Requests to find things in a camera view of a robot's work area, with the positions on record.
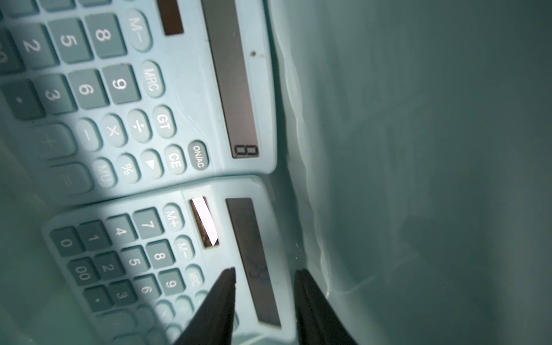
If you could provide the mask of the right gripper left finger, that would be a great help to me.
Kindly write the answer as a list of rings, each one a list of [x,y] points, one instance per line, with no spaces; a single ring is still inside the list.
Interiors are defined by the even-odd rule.
[[[230,345],[234,330],[236,271],[221,272],[176,345]]]

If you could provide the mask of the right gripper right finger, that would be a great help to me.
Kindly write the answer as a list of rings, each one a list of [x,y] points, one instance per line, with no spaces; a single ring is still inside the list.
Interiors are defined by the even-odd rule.
[[[295,272],[294,299],[299,344],[357,344],[306,269]]]

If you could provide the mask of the teal calculator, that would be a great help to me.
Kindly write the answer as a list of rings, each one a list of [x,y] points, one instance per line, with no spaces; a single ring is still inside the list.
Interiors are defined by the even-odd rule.
[[[268,174],[262,1],[3,1],[1,182],[77,206]]]
[[[42,229],[101,344],[171,344],[218,276],[236,273],[233,344],[297,342],[291,272],[254,175],[77,208]]]

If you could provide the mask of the mint green storage box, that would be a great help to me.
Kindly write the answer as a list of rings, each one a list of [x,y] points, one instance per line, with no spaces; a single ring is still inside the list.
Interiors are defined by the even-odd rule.
[[[262,2],[295,319],[306,269],[356,344],[550,344],[550,1]],[[101,344],[42,229],[117,199],[1,182],[1,343]]]

